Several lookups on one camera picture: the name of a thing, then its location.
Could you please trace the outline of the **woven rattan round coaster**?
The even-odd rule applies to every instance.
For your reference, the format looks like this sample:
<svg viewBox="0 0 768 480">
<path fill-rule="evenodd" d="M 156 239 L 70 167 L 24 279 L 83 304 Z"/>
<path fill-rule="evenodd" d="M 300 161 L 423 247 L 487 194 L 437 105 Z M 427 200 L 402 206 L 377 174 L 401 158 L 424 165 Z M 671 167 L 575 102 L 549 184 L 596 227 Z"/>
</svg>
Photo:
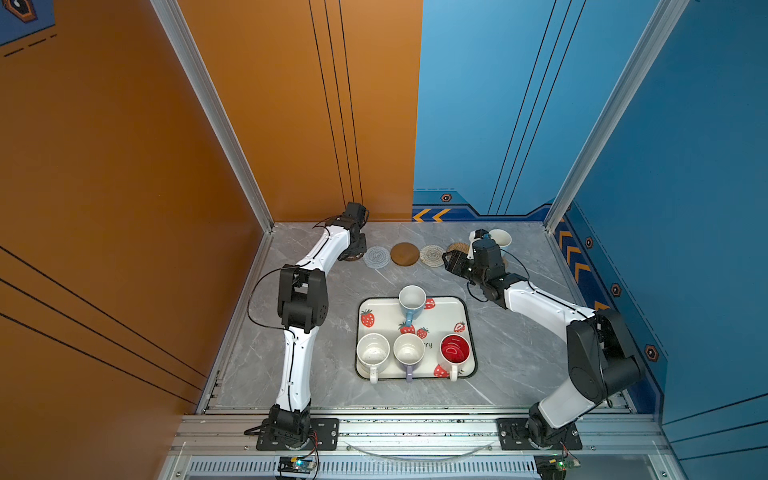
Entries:
<svg viewBox="0 0 768 480">
<path fill-rule="evenodd" d="M 470 246 L 467 243 L 463 243 L 463 242 L 453 243 L 447 248 L 448 251 L 459 251 L 464 253 L 465 255 L 469 254 L 469 249 L 470 249 Z"/>
</svg>

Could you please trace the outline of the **light blue mug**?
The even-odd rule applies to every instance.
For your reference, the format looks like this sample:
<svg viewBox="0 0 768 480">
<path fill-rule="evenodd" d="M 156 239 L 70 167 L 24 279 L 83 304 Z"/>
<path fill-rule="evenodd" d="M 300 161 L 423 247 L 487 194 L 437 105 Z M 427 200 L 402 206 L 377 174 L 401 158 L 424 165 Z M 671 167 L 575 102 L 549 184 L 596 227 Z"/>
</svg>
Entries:
<svg viewBox="0 0 768 480">
<path fill-rule="evenodd" d="M 503 229 L 492 229 L 489 236 L 501 249 L 506 249 L 512 243 L 511 234 Z"/>
</svg>

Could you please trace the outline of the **light blue rope coaster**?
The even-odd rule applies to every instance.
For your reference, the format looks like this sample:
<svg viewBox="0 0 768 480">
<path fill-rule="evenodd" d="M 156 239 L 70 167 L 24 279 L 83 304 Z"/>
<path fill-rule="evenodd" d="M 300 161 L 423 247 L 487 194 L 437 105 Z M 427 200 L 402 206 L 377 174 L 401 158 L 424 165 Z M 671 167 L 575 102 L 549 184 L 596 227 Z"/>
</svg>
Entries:
<svg viewBox="0 0 768 480">
<path fill-rule="evenodd" d="M 364 254 L 363 261 L 371 269 L 381 269 L 390 263 L 390 251 L 382 246 L 372 246 Z"/>
</svg>

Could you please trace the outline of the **colourful zigzag rope coaster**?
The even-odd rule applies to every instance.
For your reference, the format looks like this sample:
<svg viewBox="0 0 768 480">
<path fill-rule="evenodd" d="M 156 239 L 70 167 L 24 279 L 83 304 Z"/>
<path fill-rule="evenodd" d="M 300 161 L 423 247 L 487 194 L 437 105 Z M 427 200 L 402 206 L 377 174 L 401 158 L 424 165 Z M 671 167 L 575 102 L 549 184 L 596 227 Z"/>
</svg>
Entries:
<svg viewBox="0 0 768 480">
<path fill-rule="evenodd" d="M 420 261 L 430 268 L 442 268 L 444 253 L 445 250 L 439 245 L 426 245 L 420 250 Z"/>
</svg>

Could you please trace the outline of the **light wooden round coaster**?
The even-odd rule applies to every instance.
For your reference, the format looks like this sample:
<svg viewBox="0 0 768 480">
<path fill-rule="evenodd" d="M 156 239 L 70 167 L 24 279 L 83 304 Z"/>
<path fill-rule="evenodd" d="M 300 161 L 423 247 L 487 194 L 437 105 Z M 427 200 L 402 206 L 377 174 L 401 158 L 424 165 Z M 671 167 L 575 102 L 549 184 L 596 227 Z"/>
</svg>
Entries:
<svg viewBox="0 0 768 480">
<path fill-rule="evenodd" d="M 420 249 L 412 243 L 401 242 L 392 247 L 390 257 L 398 266 L 412 266 L 420 260 Z"/>
</svg>

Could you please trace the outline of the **white mug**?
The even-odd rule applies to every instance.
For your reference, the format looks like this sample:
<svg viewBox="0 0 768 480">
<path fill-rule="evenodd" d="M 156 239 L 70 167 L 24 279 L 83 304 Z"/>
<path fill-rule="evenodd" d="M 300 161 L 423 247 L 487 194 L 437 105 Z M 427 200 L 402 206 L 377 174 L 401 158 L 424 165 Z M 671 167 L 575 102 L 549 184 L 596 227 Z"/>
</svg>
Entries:
<svg viewBox="0 0 768 480">
<path fill-rule="evenodd" d="M 366 334 L 357 343 L 356 357 L 370 383 L 376 384 L 390 363 L 390 342 L 380 333 Z"/>
</svg>

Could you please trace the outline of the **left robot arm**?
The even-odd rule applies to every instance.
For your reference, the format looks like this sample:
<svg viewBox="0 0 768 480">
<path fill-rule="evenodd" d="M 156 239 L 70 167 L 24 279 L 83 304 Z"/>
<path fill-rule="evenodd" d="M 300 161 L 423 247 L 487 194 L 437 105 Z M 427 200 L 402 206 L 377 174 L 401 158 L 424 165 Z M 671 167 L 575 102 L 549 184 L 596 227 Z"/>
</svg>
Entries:
<svg viewBox="0 0 768 480">
<path fill-rule="evenodd" d="M 280 269 L 277 314 L 284 332 L 284 361 L 275 404 L 263 424 L 267 440 L 298 449 L 310 438 L 310 371 L 315 340 L 329 311 L 327 273 L 338 261 L 367 250 L 362 228 L 367 209 L 350 202 L 326 219 L 321 238 L 298 263 Z"/>
</svg>

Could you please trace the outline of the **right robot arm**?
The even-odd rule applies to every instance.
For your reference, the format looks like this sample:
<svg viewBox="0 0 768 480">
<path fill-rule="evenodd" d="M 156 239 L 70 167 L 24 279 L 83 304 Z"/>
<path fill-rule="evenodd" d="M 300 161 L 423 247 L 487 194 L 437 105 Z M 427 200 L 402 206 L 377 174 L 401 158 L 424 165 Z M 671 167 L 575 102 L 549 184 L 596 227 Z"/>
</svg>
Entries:
<svg viewBox="0 0 768 480">
<path fill-rule="evenodd" d="M 529 442 L 538 449 L 565 444 L 576 420 L 612 395 L 642 380 L 642 355 L 622 315 L 561 299 L 535 286 L 528 275 L 506 270 L 504 251 L 486 230 L 471 233 L 469 251 L 442 254 L 445 270 L 478 286 L 484 299 L 521 314 L 566 344 L 567 379 L 529 409 Z"/>
</svg>

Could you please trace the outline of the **red interior mug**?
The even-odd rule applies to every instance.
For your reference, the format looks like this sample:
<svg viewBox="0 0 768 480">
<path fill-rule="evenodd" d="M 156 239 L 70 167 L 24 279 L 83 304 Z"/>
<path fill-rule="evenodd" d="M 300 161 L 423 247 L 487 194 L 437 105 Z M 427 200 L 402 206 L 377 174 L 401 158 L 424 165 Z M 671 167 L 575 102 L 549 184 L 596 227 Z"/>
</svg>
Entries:
<svg viewBox="0 0 768 480">
<path fill-rule="evenodd" d="M 472 348 L 465 337 L 452 333 L 441 340 L 439 354 L 439 366 L 447 373 L 451 382 L 456 382 L 459 371 L 472 356 Z"/>
</svg>

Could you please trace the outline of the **lavender mug front middle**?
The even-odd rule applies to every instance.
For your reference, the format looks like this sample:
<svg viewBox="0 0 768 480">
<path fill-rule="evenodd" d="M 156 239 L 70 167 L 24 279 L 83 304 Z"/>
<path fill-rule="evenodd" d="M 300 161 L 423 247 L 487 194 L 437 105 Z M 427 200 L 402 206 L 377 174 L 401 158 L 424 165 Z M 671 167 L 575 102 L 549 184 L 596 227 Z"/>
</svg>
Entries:
<svg viewBox="0 0 768 480">
<path fill-rule="evenodd" d="M 393 353 L 403 367 L 408 383 L 414 379 L 416 368 L 422 362 L 426 347 L 421 338 L 413 333 L 400 334 L 393 344 Z"/>
</svg>

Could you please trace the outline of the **green circuit board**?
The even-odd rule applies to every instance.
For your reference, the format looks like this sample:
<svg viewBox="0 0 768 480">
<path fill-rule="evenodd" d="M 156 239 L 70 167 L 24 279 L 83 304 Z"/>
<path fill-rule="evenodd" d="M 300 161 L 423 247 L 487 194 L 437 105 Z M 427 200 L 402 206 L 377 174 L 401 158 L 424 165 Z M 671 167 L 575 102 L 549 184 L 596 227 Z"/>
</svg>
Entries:
<svg viewBox="0 0 768 480">
<path fill-rule="evenodd" d="M 318 473 L 318 465 L 309 457 L 280 457 L 276 475 L 278 478 L 306 479 Z"/>
<path fill-rule="evenodd" d="M 534 458 L 536 471 L 542 480 L 565 480 L 569 471 L 581 467 L 581 462 L 572 456 Z"/>
</svg>

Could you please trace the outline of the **left green circuit board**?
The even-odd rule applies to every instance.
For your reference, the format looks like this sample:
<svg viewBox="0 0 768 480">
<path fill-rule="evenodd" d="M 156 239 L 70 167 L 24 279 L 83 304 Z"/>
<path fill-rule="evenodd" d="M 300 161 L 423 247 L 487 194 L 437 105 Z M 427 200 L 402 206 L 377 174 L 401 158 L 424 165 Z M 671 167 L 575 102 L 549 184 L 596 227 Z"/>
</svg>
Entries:
<svg viewBox="0 0 768 480">
<path fill-rule="evenodd" d="M 306 479 L 318 473 L 318 465 L 309 457 L 280 457 L 276 475 L 278 478 Z"/>
</svg>

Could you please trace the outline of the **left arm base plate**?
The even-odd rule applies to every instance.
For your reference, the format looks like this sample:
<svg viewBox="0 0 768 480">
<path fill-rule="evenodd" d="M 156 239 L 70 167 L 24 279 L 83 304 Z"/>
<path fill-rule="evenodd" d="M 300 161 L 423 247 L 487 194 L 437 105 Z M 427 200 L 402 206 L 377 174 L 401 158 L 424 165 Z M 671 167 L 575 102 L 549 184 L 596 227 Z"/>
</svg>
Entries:
<svg viewBox="0 0 768 480">
<path fill-rule="evenodd" d="M 298 429 L 282 428 L 264 420 L 256 441 L 258 451 L 334 451 L 338 445 L 339 419 L 313 417 Z"/>
</svg>

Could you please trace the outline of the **aluminium corner post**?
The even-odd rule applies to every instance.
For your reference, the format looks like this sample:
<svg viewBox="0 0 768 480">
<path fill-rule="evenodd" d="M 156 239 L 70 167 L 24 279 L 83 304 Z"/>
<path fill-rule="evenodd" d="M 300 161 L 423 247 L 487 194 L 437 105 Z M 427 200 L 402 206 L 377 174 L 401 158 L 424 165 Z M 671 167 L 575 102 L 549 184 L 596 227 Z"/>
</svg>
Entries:
<svg viewBox="0 0 768 480">
<path fill-rule="evenodd" d="M 543 222 L 548 234 L 565 216 L 688 4 L 658 2 Z"/>
<path fill-rule="evenodd" d="M 178 1 L 151 0 L 155 14 L 261 227 L 274 220 Z"/>
</svg>

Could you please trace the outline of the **right aluminium corner post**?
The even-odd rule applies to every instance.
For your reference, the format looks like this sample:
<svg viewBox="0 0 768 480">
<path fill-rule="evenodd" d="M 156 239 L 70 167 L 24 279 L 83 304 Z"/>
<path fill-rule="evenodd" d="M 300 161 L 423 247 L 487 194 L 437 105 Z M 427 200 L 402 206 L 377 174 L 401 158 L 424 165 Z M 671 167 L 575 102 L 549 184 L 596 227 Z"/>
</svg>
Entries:
<svg viewBox="0 0 768 480">
<path fill-rule="evenodd" d="M 688 4 L 658 2 L 543 222 L 548 234 L 565 216 Z"/>
</svg>

